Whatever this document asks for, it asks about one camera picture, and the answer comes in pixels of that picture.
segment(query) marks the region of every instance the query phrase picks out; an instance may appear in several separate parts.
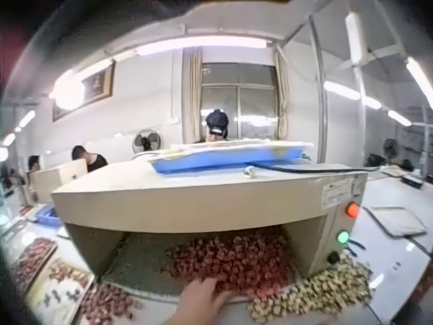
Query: human hand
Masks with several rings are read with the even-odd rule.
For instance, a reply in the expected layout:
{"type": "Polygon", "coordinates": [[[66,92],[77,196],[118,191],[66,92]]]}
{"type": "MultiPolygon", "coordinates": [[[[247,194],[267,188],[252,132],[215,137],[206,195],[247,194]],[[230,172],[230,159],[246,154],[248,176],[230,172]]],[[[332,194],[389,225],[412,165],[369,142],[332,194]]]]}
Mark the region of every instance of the human hand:
{"type": "Polygon", "coordinates": [[[211,325],[231,292],[215,294],[216,279],[194,280],[183,290],[175,314],[165,325],[211,325]]]}

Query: framed picture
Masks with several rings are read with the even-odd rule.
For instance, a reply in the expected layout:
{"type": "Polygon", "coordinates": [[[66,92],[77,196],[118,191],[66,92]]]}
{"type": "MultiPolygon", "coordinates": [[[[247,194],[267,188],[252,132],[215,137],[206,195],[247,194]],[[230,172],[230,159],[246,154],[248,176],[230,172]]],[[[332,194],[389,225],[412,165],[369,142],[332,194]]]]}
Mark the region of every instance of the framed picture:
{"type": "Polygon", "coordinates": [[[100,100],[104,100],[113,96],[113,80],[114,80],[114,69],[116,67],[116,63],[113,62],[111,66],[108,68],[91,75],[90,77],[83,80],[83,84],[85,86],[85,95],[83,105],[78,107],[75,110],[62,110],[59,106],[57,106],[54,102],[53,104],[53,122],[56,122],[60,118],[72,114],[77,110],[98,102],[100,100]]]}

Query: black cap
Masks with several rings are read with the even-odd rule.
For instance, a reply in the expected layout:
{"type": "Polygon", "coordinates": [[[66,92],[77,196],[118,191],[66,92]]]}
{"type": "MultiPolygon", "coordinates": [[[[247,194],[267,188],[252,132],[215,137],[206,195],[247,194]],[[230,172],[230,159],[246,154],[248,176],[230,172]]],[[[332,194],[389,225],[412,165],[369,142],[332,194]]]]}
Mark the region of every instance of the black cap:
{"type": "Polygon", "coordinates": [[[229,127],[229,118],[227,114],[220,110],[214,110],[206,117],[206,124],[209,128],[209,133],[213,135],[227,136],[227,128],[229,127]]]}

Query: green indicator light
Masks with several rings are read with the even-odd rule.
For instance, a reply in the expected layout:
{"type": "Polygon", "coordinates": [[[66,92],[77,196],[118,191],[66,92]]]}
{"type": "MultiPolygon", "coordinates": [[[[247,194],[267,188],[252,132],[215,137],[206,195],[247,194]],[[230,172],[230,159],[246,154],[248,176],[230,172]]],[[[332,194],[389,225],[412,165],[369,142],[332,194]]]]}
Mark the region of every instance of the green indicator light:
{"type": "Polygon", "coordinates": [[[349,233],[346,230],[343,230],[342,232],[340,232],[337,236],[337,241],[340,244],[346,244],[347,241],[349,240],[349,233]]]}

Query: pile of nuts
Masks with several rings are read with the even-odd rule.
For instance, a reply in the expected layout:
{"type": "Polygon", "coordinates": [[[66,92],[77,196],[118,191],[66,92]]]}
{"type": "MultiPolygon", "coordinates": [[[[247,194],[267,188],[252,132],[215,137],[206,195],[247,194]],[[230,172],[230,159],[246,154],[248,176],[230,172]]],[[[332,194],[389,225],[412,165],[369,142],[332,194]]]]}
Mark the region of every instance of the pile of nuts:
{"type": "Polygon", "coordinates": [[[255,298],[247,305],[253,320],[259,324],[289,313],[310,311],[337,314],[345,307],[371,300],[369,280],[371,271],[361,263],[344,256],[331,269],[269,297],[255,298]]]}
{"type": "Polygon", "coordinates": [[[25,293],[31,282],[46,262],[49,254],[54,252],[56,243],[47,238],[36,238],[20,255],[12,267],[12,274],[20,293],[25,293]]]}
{"type": "Polygon", "coordinates": [[[58,259],[49,268],[49,279],[55,279],[58,282],[64,279],[73,279],[78,282],[82,288],[86,289],[89,284],[89,275],[79,269],[58,259]]]}
{"type": "Polygon", "coordinates": [[[198,239],[167,252],[172,263],[161,271],[184,283],[217,278],[217,290],[263,297],[294,281],[287,245],[282,234],[269,228],[224,240],[198,239]]]}
{"type": "Polygon", "coordinates": [[[141,309],[143,306],[120,288],[110,284],[93,283],[81,302],[81,313],[90,325],[111,325],[113,316],[132,320],[132,307],[141,309]]]}

